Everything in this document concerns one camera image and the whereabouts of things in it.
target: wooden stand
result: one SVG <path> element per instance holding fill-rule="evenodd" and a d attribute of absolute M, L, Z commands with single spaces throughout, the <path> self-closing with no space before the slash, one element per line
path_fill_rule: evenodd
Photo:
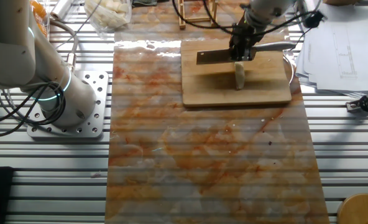
<path fill-rule="evenodd" d="M 191 1 L 191 0 L 178 0 L 178 10 L 180 11 L 180 14 L 188 21 L 190 22 L 211 22 L 211 25 L 214 26 L 213 21 L 208 17 L 194 17 L 194 18 L 186 18 L 185 17 L 185 10 L 184 10 L 184 2 L 185 1 Z M 210 14 L 212 15 L 213 19 L 216 19 L 217 16 L 217 3 L 216 0 L 207 0 L 209 4 Z M 185 29 L 185 22 L 179 17 L 178 18 L 178 25 L 180 26 L 180 29 Z"/>

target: plastic bag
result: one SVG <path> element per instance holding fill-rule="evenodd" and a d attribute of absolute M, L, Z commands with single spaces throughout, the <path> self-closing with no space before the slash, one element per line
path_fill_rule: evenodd
<path fill-rule="evenodd" d="M 59 0 L 50 15 L 57 21 L 74 22 L 79 14 L 81 0 Z"/>
<path fill-rule="evenodd" d="M 94 11 L 100 0 L 86 0 L 87 16 Z M 108 32 L 127 24 L 132 16 L 130 0 L 101 0 L 100 5 L 90 18 L 90 24 L 97 32 Z"/>
<path fill-rule="evenodd" d="M 49 0 L 30 0 L 31 10 L 40 31 L 48 39 L 50 32 L 50 2 Z"/>

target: knife handle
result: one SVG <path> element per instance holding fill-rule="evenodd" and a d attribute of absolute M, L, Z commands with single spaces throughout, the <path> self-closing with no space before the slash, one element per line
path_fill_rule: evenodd
<path fill-rule="evenodd" d="M 296 43 L 290 41 L 281 41 L 268 44 L 259 44 L 253 46 L 253 49 L 257 52 L 260 51 L 273 51 L 273 50 L 287 50 L 296 47 Z"/>

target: orange object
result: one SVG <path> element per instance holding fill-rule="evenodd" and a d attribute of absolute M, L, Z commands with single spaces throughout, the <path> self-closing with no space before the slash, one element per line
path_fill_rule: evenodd
<path fill-rule="evenodd" d="M 45 37 L 47 37 L 47 29 L 45 26 L 43 26 L 42 24 L 37 24 L 37 26 L 39 27 L 40 31 L 42 31 L 43 35 Z"/>
<path fill-rule="evenodd" d="M 345 199 L 338 210 L 338 224 L 368 224 L 368 194 Z"/>
<path fill-rule="evenodd" d="M 43 23 L 43 19 L 34 11 L 34 17 L 35 17 L 35 21 L 36 23 Z"/>
<path fill-rule="evenodd" d="M 31 0 L 30 5 L 33 7 L 33 12 L 38 14 L 41 18 L 47 15 L 46 9 L 41 5 L 41 3 Z"/>

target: mounting plate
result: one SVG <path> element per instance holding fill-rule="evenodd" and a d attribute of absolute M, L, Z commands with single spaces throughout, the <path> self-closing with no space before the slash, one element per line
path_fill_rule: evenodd
<path fill-rule="evenodd" d="M 76 71 L 76 77 L 84 80 L 94 89 L 96 93 L 96 106 L 93 113 L 81 124 L 59 128 L 52 124 L 32 127 L 28 126 L 27 133 L 32 138 L 99 138 L 103 133 L 105 101 L 107 97 L 108 74 L 97 71 Z M 34 121 L 45 119 L 38 104 L 29 115 Z"/>

